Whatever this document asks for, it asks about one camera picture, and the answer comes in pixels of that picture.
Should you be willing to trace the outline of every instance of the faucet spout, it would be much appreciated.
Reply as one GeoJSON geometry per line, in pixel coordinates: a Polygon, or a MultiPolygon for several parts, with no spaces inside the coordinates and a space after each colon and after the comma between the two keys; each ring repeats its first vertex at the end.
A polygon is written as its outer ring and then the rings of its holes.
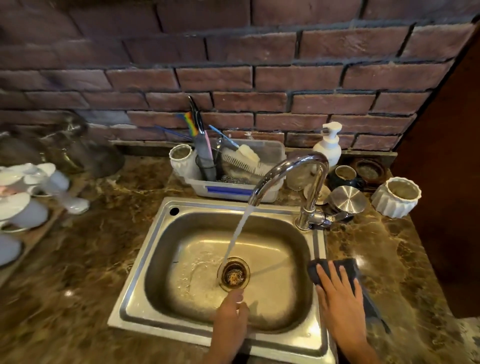
{"type": "Polygon", "coordinates": [[[328,173],[328,159],[319,152],[311,152],[301,157],[291,157],[283,160],[273,167],[261,180],[252,191],[252,195],[248,200],[248,204],[258,206],[265,193],[286,176],[288,172],[304,164],[316,164],[319,166],[319,171],[315,177],[310,193],[307,196],[307,201],[300,208],[300,216],[297,218],[295,224],[300,230],[306,231],[310,228],[309,220],[315,213],[315,202],[318,194],[322,188],[325,178],[328,173]]]}

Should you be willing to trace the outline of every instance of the sink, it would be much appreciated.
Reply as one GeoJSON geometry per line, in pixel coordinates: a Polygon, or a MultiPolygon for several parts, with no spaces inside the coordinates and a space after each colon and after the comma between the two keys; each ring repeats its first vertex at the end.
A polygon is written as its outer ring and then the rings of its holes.
{"type": "Polygon", "coordinates": [[[108,324],[208,346],[213,313],[239,284],[252,328],[243,351],[289,363],[335,363],[305,269],[315,256],[325,258],[323,232],[295,227],[299,207],[260,205],[221,267],[246,206],[165,198],[108,324]]]}

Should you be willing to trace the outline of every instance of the faucet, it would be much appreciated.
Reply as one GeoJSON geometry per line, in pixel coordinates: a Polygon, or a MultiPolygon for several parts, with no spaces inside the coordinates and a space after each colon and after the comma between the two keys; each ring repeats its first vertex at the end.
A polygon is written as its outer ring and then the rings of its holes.
{"type": "Polygon", "coordinates": [[[315,210],[315,203],[317,202],[318,194],[325,182],[329,168],[327,157],[319,152],[312,152],[301,157],[287,158],[278,163],[258,182],[252,191],[248,204],[258,206],[270,187],[277,184],[288,172],[306,163],[316,164],[319,168],[307,199],[300,207],[300,215],[295,219],[295,226],[302,231],[311,229],[311,226],[327,228],[330,227],[332,222],[347,218],[348,214],[345,212],[328,215],[315,210]]]}

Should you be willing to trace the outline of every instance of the brown marble countertop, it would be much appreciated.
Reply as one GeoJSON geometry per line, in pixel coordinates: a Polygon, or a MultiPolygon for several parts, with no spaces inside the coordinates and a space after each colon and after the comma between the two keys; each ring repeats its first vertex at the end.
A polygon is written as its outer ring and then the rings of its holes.
{"type": "MultiPolygon", "coordinates": [[[[64,216],[0,289],[1,363],[199,363],[205,347],[107,326],[165,196],[193,197],[168,158],[128,157],[119,176],[92,182],[81,216],[64,216]]],[[[277,204],[298,205],[280,190],[277,204]]],[[[355,257],[392,333],[369,324],[383,363],[470,363],[460,329],[409,218],[371,206],[326,234],[327,256],[355,257]]],[[[248,363],[270,360],[250,357],[248,363]]]]}

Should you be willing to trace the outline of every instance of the sink drain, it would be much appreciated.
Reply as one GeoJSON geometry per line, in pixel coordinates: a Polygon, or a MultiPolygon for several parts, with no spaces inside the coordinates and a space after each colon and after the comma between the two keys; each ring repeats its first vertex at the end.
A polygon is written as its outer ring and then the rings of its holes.
{"type": "Polygon", "coordinates": [[[228,258],[225,267],[218,275],[220,276],[220,286],[225,291],[231,291],[235,288],[245,288],[250,280],[250,269],[247,263],[240,258],[228,258]]]}

